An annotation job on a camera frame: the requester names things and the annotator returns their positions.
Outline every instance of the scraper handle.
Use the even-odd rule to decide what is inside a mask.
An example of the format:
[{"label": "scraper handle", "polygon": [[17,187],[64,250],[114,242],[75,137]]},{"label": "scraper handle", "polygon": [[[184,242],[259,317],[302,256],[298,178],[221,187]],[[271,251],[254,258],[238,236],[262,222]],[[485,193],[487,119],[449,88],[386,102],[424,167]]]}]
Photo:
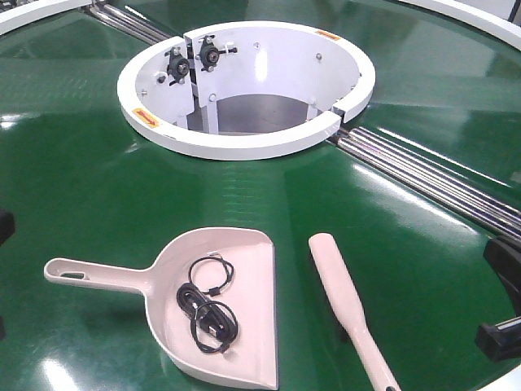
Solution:
[{"label": "scraper handle", "polygon": [[348,332],[375,391],[400,391],[366,325],[360,297],[330,234],[309,238],[309,248],[336,318]]}]

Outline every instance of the black cable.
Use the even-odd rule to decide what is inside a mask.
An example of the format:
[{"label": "black cable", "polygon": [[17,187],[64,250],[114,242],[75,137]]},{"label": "black cable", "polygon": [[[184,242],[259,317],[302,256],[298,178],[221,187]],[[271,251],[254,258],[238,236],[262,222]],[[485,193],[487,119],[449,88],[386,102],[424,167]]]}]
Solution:
[{"label": "black cable", "polygon": [[[184,283],[177,290],[177,303],[190,318],[190,332],[203,353],[224,353],[239,333],[237,318],[229,306],[220,301],[210,301],[193,284]],[[224,307],[228,317],[219,307]],[[221,342],[217,347],[202,343],[197,337],[197,326]]]},{"label": "black cable", "polygon": [[195,265],[197,265],[198,263],[200,263],[202,261],[219,261],[222,264],[222,267],[224,268],[224,270],[226,272],[226,280],[225,280],[225,282],[222,283],[221,285],[219,285],[218,287],[210,288],[206,292],[201,291],[205,295],[210,295],[211,297],[220,295],[221,294],[221,290],[228,283],[231,283],[231,280],[234,277],[234,266],[231,263],[229,263],[228,261],[225,261],[221,257],[214,257],[214,256],[201,257],[198,260],[194,261],[194,263],[192,263],[190,265],[190,269],[188,270],[188,281],[190,281],[191,283],[194,283],[194,281],[192,279],[192,270],[194,269]]}]

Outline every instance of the circular opening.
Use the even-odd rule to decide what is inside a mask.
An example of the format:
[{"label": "circular opening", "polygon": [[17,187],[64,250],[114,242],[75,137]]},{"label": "circular opening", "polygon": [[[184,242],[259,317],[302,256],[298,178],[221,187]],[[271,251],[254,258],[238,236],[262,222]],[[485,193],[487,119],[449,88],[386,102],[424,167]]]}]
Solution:
[{"label": "circular opening", "polygon": [[[217,102],[219,134],[273,133],[306,122],[308,105],[284,96],[254,94],[232,96]],[[197,104],[187,116],[188,129],[206,133],[202,111]]]},{"label": "circular opening", "polygon": [[279,22],[219,24],[160,42],[118,81],[129,123],[177,152],[222,160],[310,147],[358,114],[374,68],[350,42]]}]

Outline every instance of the white metal housing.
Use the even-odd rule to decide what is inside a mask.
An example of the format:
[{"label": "white metal housing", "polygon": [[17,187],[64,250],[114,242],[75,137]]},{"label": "white metal housing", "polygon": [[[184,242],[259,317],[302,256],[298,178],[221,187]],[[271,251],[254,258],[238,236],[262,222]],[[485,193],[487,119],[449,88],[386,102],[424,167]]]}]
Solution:
[{"label": "white metal housing", "polygon": [[[224,51],[212,72],[197,54],[205,37]],[[171,48],[195,54],[196,84],[159,83]],[[237,48],[237,53],[227,52]],[[129,123],[144,137],[176,152],[214,160],[255,160],[311,147],[335,133],[367,105],[374,66],[352,43],[298,24],[234,22],[173,37],[134,57],[121,72],[118,96]],[[186,129],[199,97],[204,133]],[[296,99],[309,106],[307,121],[266,134],[219,134],[217,101],[248,94]]]}]

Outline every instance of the dustpan handle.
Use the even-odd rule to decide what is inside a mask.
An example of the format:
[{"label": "dustpan handle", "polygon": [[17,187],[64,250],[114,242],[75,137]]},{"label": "dustpan handle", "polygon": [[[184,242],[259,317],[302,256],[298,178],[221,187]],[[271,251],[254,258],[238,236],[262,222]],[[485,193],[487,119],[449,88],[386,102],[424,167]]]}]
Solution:
[{"label": "dustpan handle", "polygon": [[99,265],[67,258],[48,261],[43,274],[52,283],[142,295],[145,295],[150,286],[148,270]]},{"label": "dustpan handle", "polygon": [[400,391],[371,336],[360,297],[342,254],[330,234],[309,238],[309,248],[336,318],[348,332],[375,391]]}]

